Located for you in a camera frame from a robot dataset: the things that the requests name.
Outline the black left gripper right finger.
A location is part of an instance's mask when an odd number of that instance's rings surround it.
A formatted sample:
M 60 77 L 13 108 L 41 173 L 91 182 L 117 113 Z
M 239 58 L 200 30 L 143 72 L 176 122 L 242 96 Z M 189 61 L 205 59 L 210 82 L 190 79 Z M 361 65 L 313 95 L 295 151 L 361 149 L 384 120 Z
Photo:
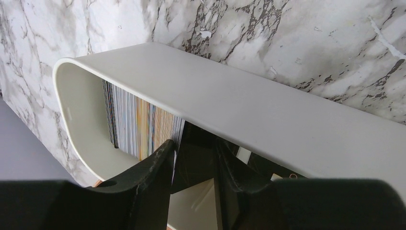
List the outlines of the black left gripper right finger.
M 213 146 L 220 230 L 403 230 L 406 207 L 387 183 L 373 179 L 279 179 L 255 172 Z

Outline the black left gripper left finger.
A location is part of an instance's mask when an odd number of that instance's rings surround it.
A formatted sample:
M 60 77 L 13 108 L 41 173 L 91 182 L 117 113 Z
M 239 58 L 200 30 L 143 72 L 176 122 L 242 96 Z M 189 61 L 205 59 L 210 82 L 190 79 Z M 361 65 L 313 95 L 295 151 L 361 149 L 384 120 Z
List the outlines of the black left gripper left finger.
M 164 230 L 175 144 L 97 187 L 65 180 L 1 181 L 3 230 Z

